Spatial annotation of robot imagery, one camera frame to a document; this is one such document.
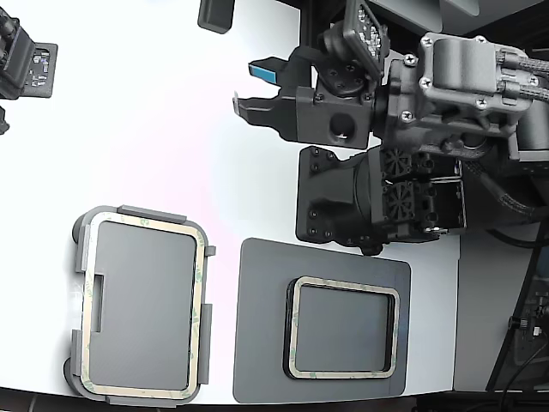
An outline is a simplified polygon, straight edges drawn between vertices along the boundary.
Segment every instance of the wire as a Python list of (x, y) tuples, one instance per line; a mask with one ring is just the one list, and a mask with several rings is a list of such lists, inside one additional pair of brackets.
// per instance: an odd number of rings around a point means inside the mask
[(549, 216), (549, 207), (543, 206), (534, 208), (527, 206), (514, 199), (498, 182), (488, 174), (485, 168), (478, 161), (464, 161), (463, 165), (469, 170), (480, 183), (490, 192), (499, 204), (512, 210), (519, 215), (526, 216), (529, 220), (537, 221)]
[(543, 239), (543, 240), (522, 240), (522, 239), (516, 239), (511, 238), (510, 236), (499, 232), (496, 229), (492, 230), (486, 230), (489, 234), (491, 234), (494, 238), (497, 240), (500, 240), (507, 245), (515, 246), (515, 247), (521, 247), (522, 249), (535, 249), (537, 247), (546, 247), (549, 246), (549, 239)]
[(534, 99), (549, 103), (549, 90), (547, 90), (546, 88), (539, 88), (537, 86), (521, 84), (520, 94), (522, 97), (526, 97), (528, 99)]
[(520, 375), (522, 373), (522, 371), (524, 369), (526, 369), (526, 367), (530, 364), (530, 362), (532, 362), (538, 356), (538, 354), (540, 354), (547, 347), (547, 344), (549, 343), (549, 341), (547, 341), (547, 334), (545, 332), (543, 332), (543, 336), (546, 338), (546, 342), (538, 350), (536, 350), (534, 352), (534, 354), (532, 356), (530, 356), (521, 365), (521, 367), (519, 367), (516, 370), (516, 372), (513, 374), (513, 376), (511, 376), (511, 379), (509, 379), (509, 382), (505, 386), (504, 391), (502, 392), (501, 397), (499, 398), (499, 411), (500, 412), (504, 412), (505, 397), (507, 396), (507, 392), (509, 391), (509, 388), (513, 385), (513, 382), (515, 382), (515, 379), (518, 378), (518, 375)]
[(34, 405), (36, 404), (37, 399), (38, 399), (38, 393), (35, 393), (34, 396), (33, 396), (33, 400), (31, 401), (31, 404), (28, 407), (28, 412), (33, 412), (34, 411)]
[(541, 71), (549, 73), (549, 62), (545, 60), (539, 60), (537, 58), (525, 58), (524, 56), (517, 56), (510, 54), (509, 58), (504, 51), (498, 51), (496, 53), (496, 62), (498, 64), (505, 64), (508, 62), (513, 67), (523, 69), (526, 71)]

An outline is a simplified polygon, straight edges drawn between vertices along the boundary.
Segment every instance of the metal frame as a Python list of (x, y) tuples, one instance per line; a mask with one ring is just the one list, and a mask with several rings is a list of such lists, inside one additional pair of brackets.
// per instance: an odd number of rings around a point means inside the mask
[[(301, 288), (311, 286), (314, 288), (329, 288), (336, 290), (347, 290), (364, 292), (368, 294), (385, 294), (392, 299), (393, 327), (391, 336), (391, 354), (389, 368), (383, 371), (371, 372), (322, 372), (322, 371), (300, 371), (296, 366), (296, 353), (298, 347), (298, 324), (299, 324), (299, 298)], [(292, 325), (290, 329), (290, 345), (288, 356), (288, 370), (296, 379), (386, 379), (393, 375), (396, 368), (396, 344), (398, 337), (399, 311), (401, 307), (401, 298), (398, 292), (393, 288), (382, 288), (379, 286), (363, 285), (359, 283), (332, 281), (318, 277), (303, 276), (300, 277), (293, 286), (292, 303)]]
[[(192, 237), (196, 242), (196, 256), (194, 262), (195, 277), (193, 279), (193, 298), (190, 310), (190, 353), (189, 353), (189, 382), (186, 388), (180, 391), (149, 390), (137, 388), (122, 388), (104, 386), (93, 383), (89, 376), (89, 343), (92, 328), (92, 304), (94, 301), (95, 258), (99, 242), (101, 223), (113, 223), (160, 230), (168, 233), (184, 234)], [(84, 305), (82, 311), (82, 345), (81, 345), (81, 382), (84, 387), (95, 394), (119, 397), (147, 397), (158, 399), (183, 400), (191, 397), (198, 386), (198, 345), (200, 339), (200, 316), (202, 307), (202, 273), (205, 258), (205, 242), (201, 232), (190, 226), (169, 223), (165, 221), (149, 220), (142, 217), (121, 215), (113, 212), (98, 213), (89, 225), (87, 237), (86, 276), (84, 283)]]

